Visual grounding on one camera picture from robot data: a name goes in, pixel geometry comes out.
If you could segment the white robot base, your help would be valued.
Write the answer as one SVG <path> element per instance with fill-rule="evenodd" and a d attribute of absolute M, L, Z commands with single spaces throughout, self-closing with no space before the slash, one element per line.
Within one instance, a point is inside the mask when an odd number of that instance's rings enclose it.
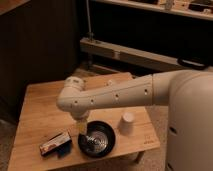
<path fill-rule="evenodd" d="M 213 171 L 213 74 L 179 76 L 171 86 L 165 171 Z"/>

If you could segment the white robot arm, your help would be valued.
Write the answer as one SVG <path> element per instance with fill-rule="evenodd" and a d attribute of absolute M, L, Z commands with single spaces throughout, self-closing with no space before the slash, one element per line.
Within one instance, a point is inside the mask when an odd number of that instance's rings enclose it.
<path fill-rule="evenodd" d="M 79 133 L 86 133 L 91 110 L 104 108 L 167 105 L 170 87 L 183 71 L 150 74 L 105 87 L 86 90 L 85 81 L 70 76 L 65 80 L 57 107 L 69 112 L 79 125 Z"/>

